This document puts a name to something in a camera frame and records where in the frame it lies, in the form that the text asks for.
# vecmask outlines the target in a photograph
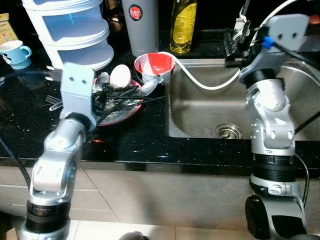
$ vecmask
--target dish soap bottle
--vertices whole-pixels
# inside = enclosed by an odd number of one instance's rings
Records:
[[[197,0],[174,0],[170,29],[170,50],[189,52],[196,20]]]

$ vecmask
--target sink drain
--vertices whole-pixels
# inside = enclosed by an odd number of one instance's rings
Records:
[[[237,125],[224,122],[216,126],[215,133],[220,139],[243,139],[244,133]]]

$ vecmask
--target granite countertop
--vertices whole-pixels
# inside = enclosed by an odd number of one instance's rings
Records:
[[[168,51],[168,35],[160,34],[160,50]],[[127,65],[136,79],[126,33],[111,34],[109,44],[114,58],[104,69],[108,72],[119,65]],[[48,56],[38,42],[30,46],[32,65],[25,71],[45,70]],[[194,33],[191,51],[179,58],[224,58],[222,33],[199,31]],[[0,63],[0,74],[13,70]],[[158,85],[152,97],[164,95],[165,87]],[[45,137],[57,125],[60,110],[49,111],[47,95],[60,97],[60,83],[44,81],[43,77],[25,76],[8,80],[0,87],[0,136],[27,167],[32,167],[43,152]],[[318,142],[296,142],[296,152],[303,157],[313,178],[320,176],[320,148]],[[132,171],[165,171],[196,174],[248,176],[251,173],[251,144],[249,140],[207,138],[174,138],[165,133],[165,100],[143,105],[127,120],[98,127],[84,144],[79,168],[122,169]],[[0,147],[0,166],[15,166]],[[302,166],[297,175],[303,177]]]

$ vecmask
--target gray tumbler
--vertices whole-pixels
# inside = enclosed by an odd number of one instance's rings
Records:
[[[159,52],[158,0],[122,0],[132,54]]]

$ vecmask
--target blue cup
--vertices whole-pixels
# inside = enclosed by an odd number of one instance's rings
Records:
[[[31,64],[32,51],[20,40],[8,41],[0,45],[0,55],[13,69],[24,69]]]

